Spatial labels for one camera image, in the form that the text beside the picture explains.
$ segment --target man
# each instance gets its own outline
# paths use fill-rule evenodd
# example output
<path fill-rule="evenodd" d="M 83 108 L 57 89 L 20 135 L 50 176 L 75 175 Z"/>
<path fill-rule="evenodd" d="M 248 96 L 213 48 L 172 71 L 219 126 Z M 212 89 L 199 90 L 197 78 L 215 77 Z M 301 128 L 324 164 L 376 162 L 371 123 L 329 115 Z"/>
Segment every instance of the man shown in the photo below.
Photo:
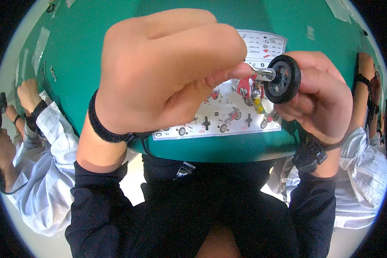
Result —
<path fill-rule="evenodd" d="M 380 105 L 381 84 L 378 76 L 375 76 L 371 56 L 359 53 L 358 62 L 357 74 L 362 75 L 364 79 L 355 82 L 353 111 L 346 132 L 347 137 L 342 145 L 335 189 L 334 226 L 351 229 L 364 228 L 373 223 L 387 190 L 387 158 L 385 147 L 380 144 L 380 133 L 377 132 L 377 108 L 368 110 L 372 114 L 369 116 L 369 128 L 364 126 L 367 106 Z M 292 157 L 282 169 L 282 177 L 286 178 L 286 193 L 283 194 L 288 202 L 292 190 L 299 183 L 298 170 L 291 164 L 291 160 Z"/>
<path fill-rule="evenodd" d="M 26 111 L 26 122 L 7 108 L 7 116 L 22 132 L 23 142 L 16 150 L 1 128 L 1 191 L 20 212 L 34 232 L 54 235 L 70 224 L 74 166 L 78 138 L 55 102 L 49 106 L 41 99 L 34 79 L 23 81 L 17 94 Z M 46 136 L 41 141 L 38 129 Z"/>
<path fill-rule="evenodd" d="M 119 188 L 124 175 L 118 168 L 133 133 L 191 121 L 214 87 L 253 75 L 242 62 L 246 52 L 237 31 L 204 10 L 168 10 L 109 28 L 99 89 L 89 102 L 76 156 L 66 229 L 73 257 L 327 255 L 340 148 L 327 152 L 312 174 L 301 173 L 289 209 L 212 164 L 167 180 L 162 194 L 135 207 Z M 298 94 L 276 111 L 325 145 L 341 142 L 352 109 L 341 74 L 322 53 L 287 55 L 303 77 Z M 141 61 L 147 59 L 148 66 Z"/>

